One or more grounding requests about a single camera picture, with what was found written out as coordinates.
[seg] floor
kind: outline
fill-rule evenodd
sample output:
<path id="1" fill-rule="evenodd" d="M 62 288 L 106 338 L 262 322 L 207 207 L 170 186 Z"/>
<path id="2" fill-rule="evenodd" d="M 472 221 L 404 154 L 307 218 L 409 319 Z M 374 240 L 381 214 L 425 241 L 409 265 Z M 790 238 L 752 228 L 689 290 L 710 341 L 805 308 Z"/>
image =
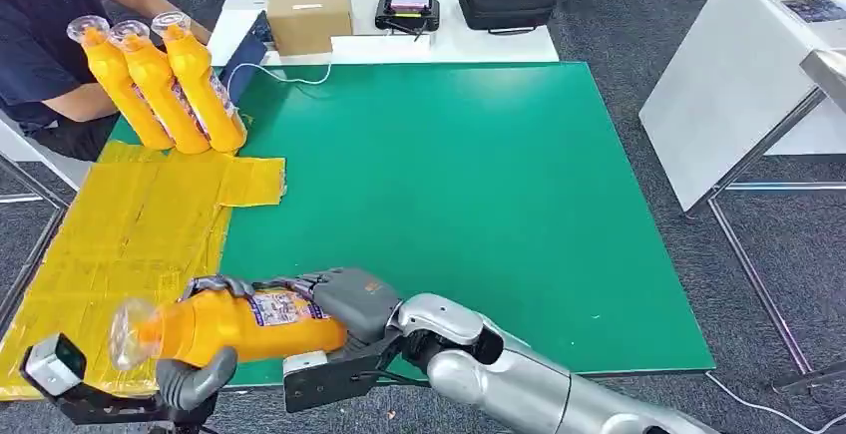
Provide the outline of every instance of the floor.
<path id="1" fill-rule="evenodd" d="M 222 0 L 174 0 L 212 27 Z M 586 60 L 594 72 L 655 222 L 716 359 L 717 377 L 741 396 L 786 411 L 815 428 L 846 410 L 844 384 L 781 395 L 767 382 L 792 372 L 786 350 L 747 284 L 709 213 L 680 215 L 637 111 L 705 0 L 560 0 L 550 24 L 562 59 Z M 843 180 L 841 160 L 776 158 L 751 179 Z M 43 170 L 33 168 L 42 179 Z M 0 178 L 0 193 L 14 187 Z M 836 195 L 766 197 L 726 194 L 722 206 L 816 365 L 839 360 L 846 343 L 846 207 Z M 38 204 L 0 206 L 0 290 L 8 288 L 48 211 Z M 667 348 L 672 349 L 671 340 Z M 743 407 L 702 375 L 602 381 L 634 397 L 687 412 L 720 432 L 800 432 L 771 414 Z M 146 432 L 147 426 L 73 427 L 42 402 L 0 408 L 0 432 Z M 472 409 L 418 388 L 389 388 L 369 397 L 285 415 L 277 392 L 226 393 L 210 426 L 224 433 L 502 433 Z M 846 427 L 828 432 L 846 433 Z"/>

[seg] bottle cap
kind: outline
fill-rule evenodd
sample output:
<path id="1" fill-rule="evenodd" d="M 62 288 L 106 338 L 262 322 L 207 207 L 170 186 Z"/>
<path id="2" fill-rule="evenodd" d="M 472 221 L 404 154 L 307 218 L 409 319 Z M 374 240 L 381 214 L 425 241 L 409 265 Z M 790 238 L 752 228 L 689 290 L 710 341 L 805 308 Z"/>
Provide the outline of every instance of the bottle cap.
<path id="1" fill-rule="evenodd" d="M 97 15 L 75 18 L 66 31 L 71 40 L 83 47 L 94 47 L 104 43 L 109 36 L 109 22 Z"/>
<path id="2" fill-rule="evenodd" d="M 191 33 L 191 18 L 183 12 L 160 13 L 153 19 L 153 31 L 166 42 L 180 40 Z"/>
<path id="3" fill-rule="evenodd" d="M 150 28 L 137 20 L 127 20 L 112 27 L 109 41 L 125 52 L 134 52 L 151 43 Z"/>
<path id="4" fill-rule="evenodd" d="M 137 298 L 121 303 L 112 317 L 109 356 L 112 364 L 126 371 L 161 350 L 161 320 L 152 304 Z"/>

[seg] green mat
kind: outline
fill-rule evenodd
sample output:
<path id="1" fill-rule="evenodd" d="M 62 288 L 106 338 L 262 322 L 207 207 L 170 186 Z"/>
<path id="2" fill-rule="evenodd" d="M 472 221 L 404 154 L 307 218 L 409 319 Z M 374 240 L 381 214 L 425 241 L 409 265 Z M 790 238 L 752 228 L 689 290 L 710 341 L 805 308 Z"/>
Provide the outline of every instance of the green mat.
<path id="1" fill-rule="evenodd" d="M 320 86 L 259 73 L 240 105 L 240 153 L 287 157 L 288 192 L 234 210 L 226 274 L 358 266 L 575 371 L 714 367 L 587 65 L 334 66 Z M 281 372 L 242 364 L 232 385 Z"/>

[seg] orange bottle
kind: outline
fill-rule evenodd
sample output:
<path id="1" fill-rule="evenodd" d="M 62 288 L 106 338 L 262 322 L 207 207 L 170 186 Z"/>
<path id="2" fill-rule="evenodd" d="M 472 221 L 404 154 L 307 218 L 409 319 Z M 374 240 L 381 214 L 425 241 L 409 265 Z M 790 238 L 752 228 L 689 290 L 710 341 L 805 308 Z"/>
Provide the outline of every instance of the orange bottle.
<path id="1" fill-rule="evenodd" d="M 153 46 L 147 25 L 129 20 L 110 32 L 109 40 L 123 50 L 130 75 L 153 112 L 168 127 L 177 150 L 193 155 L 209 149 L 203 123 L 194 113 L 168 63 L 168 56 Z"/>
<path id="2" fill-rule="evenodd" d="M 119 369 L 149 357 L 202 367 L 223 346 L 235 349 L 238 362 L 334 351 L 346 341 L 346 328 L 287 289 L 248 298 L 206 290 L 158 309 L 138 299 L 124 302 L 110 339 L 112 363 Z"/>
<path id="3" fill-rule="evenodd" d="M 130 77 L 127 61 L 109 43 L 109 22 L 103 17 L 86 15 L 71 21 L 67 33 L 82 45 L 88 68 L 138 134 L 142 145 L 153 150 L 172 148 L 174 141 Z"/>
<path id="4" fill-rule="evenodd" d="M 153 19 L 153 30 L 165 40 L 168 59 L 194 111 L 203 120 L 211 147 L 232 152 L 246 142 L 246 128 L 226 87 L 212 69 L 212 55 L 191 33 L 191 19 L 166 12 Z"/>

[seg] yellow tape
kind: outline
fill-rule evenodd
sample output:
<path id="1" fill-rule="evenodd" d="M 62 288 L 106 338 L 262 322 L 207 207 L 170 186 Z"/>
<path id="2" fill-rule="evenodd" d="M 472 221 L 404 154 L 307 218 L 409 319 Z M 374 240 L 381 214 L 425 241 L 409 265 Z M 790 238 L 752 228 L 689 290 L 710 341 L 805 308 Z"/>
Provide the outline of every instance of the yellow tape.
<path id="1" fill-rule="evenodd" d="M 283 191 L 282 159 L 165 156 L 110 142 L 0 343 L 0 400 L 41 397 L 18 367 L 28 346 L 57 331 L 86 354 L 87 383 L 119 395 L 155 390 L 153 362 L 112 367 L 115 308 L 127 297 L 173 301 L 190 278 L 216 273 L 229 207 L 275 205 Z"/>

